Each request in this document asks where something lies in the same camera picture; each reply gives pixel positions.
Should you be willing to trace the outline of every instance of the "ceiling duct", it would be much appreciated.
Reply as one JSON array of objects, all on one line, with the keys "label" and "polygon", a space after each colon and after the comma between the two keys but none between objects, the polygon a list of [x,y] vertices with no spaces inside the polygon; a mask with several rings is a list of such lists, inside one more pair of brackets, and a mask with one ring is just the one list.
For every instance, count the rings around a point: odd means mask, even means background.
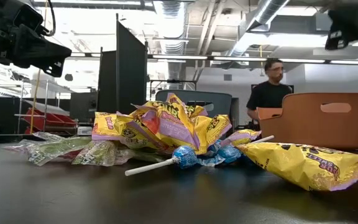
[{"label": "ceiling duct", "polygon": [[260,31],[269,31],[270,22],[276,17],[278,11],[286,6],[289,1],[290,0],[260,0],[258,8],[247,15],[246,19],[241,22],[239,30],[243,30],[244,32],[239,34],[239,41],[237,41],[234,47],[227,53],[227,56],[242,56],[248,47],[254,44],[254,38],[257,38],[255,34],[248,33],[248,31],[261,26]]},{"label": "ceiling duct", "polygon": [[[178,1],[154,1],[154,8],[160,17],[159,34],[169,41],[160,41],[163,54],[183,55],[185,43],[180,39],[185,33],[187,3]],[[182,63],[168,62],[167,79],[180,79]]]}]

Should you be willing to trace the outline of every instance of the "lollipop stick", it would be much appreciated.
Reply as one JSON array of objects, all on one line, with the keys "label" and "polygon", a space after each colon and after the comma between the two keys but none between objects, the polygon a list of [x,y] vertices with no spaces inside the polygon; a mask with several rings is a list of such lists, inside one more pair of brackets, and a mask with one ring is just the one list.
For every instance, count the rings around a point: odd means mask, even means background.
[{"label": "lollipop stick", "polygon": [[271,139],[273,139],[273,138],[274,138],[274,136],[267,136],[266,138],[262,138],[262,139],[253,141],[253,142],[251,142],[251,143],[258,143],[258,142],[269,141],[269,140],[271,140]]},{"label": "lollipop stick", "polygon": [[149,170],[152,170],[152,169],[157,169],[157,168],[160,168],[160,167],[163,167],[163,166],[174,164],[176,162],[178,162],[177,159],[167,159],[166,161],[159,162],[159,163],[156,163],[156,164],[151,164],[151,165],[148,165],[148,166],[143,166],[143,167],[139,167],[139,168],[136,168],[136,169],[127,170],[127,171],[125,171],[125,176],[139,174],[141,172],[146,172],[146,171],[149,171]]}]

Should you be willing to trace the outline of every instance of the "candy wrapper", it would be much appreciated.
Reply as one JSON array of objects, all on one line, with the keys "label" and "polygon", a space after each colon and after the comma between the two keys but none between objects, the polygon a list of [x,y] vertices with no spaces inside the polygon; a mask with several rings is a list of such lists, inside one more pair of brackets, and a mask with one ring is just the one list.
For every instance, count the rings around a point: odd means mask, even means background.
[{"label": "candy wrapper", "polygon": [[38,137],[40,139],[43,139],[45,141],[59,141],[64,139],[63,137],[56,135],[56,134],[50,134],[50,133],[45,133],[45,132],[36,132],[32,134],[35,137]]},{"label": "candy wrapper", "polygon": [[130,158],[134,157],[134,155],[135,153],[133,150],[119,147],[116,152],[116,159],[114,161],[114,165],[123,165]]},{"label": "candy wrapper", "polygon": [[270,142],[236,146],[254,163],[305,190],[343,190],[358,181],[358,155]]},{"label": "candy wrapper", "polygon": [[208,113],[207,111],[202,107],[202,106],[186,106],[186,113],[187,113],[187,117],[189,118],[195,118],[197,116],[207,116]]},{"label": "candy wrapper", "polygon": [[117,114],[114,128],[122,136],[120,142],[130,149],[149,147],[160,151],[162,154],[170,154],[173,149],[160,141],[144,124],[140,118],[145,114],[145,110],[140,109],[130,115]]},{"label": "candy wrapper", "polygon": [[95,112],[92,140],[121,140],[120,133],[114,129],[117,115]]},{"label": "candy wrapper", "polygon": [[[46,143],[51,143],[51,142],[58,141],[56,139],[64,139],[64,138],[60,137],[60,138],[48,138],[48,139],[49,139],[49,141],[32,141],[32,140],[23,139],[20,142],[14,144],[14,145],[4,146],[3,149],[5,149],[7,151],[11,151],[11,152],[18,152],[18,153],[21,153],[21,154],[28,155],[30,147],[41,146],[41,145],[46,144]],[[73,160],[80,153],[80,151],[81,150],[68,152],[66,154],[63,154],[63,155],[59,156],[59,158]]]},{"label": "candy wrapper", "polygon": [[159,140],[170,148],[189,146],[197,155],[205,154],[207,148],[231,127],[226,115],[190,119],[184,103],[174,94],[168,95],[167,102],[150,101],[138,106],[138,109],[141,108],[149,109],[141,117],[141,122]]},{"label": "candy wrapper", "polygon": [[230,128],[231,123],[226,115],[216,115],[214,118],[197,116],[195,118],[195,132],[200,144],[196,154],[207,153],[207,148],[212,146]]},{"label": "candy wrapper", "polygon": [[77,155],[73,165],[113,166],[117,146],[111,141],[91,141]]},{"label": "candy wrapper", "polygon": [[240,131],[236,131],[231,134],[228,138],[221,142],[221,146],[225,146],[227,144],[231,146],[237,146],[240,144],[248,144],[251,141],[255,140],[260,135],[260,131],[253,131],[249,129],[244,129]]},{"label": "candy wrapper", "polygon": [[83,149],[90,141],[89,137],[77,137],[29,146],[29,161],[42,166],[58,156]]},{"label": "candy wrapper", "polygon": [[240,158],[242,153],[240,150],[233,146],[223,146],[221,147],[216,155],[209,159],[198,159],[198,164],[202,166],[214,167],[218,164],[225,163],[230,164]]}]

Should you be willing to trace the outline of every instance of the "man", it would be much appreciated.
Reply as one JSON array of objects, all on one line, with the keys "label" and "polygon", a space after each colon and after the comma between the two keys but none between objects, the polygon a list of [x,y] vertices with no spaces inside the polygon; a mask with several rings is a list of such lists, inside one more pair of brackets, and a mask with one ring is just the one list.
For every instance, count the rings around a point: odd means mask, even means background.
[{"label": "man", "polygon": [[279,59],[266,60],[265,73],[268,76],[266,82],[260,83],[252,89],[251,97],[247,103],[247,114],[258,120],[256,107],[281,108],[285,95],[291,93],[291,89],[280,83],[283,78],[283,62]]}]

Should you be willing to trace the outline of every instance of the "blue lollipop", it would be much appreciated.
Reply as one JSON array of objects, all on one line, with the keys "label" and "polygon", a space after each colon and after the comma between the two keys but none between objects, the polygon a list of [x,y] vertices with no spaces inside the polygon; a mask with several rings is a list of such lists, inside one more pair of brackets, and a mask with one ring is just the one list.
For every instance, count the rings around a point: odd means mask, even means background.
[{"label": "blue lollipop", "polygon": [[180,168],[185,169],[187,167],[191,167],[197,164],[197,156],[191,147],[180,146],[174,150],[171,159],[167,159],[166,161],[163,162],[139,167],[136,169],[127,170],[125,171],[125,175],[129,176],[129,175],[139,174],[141,172],[146,172],[170,164],[177,164]]}]

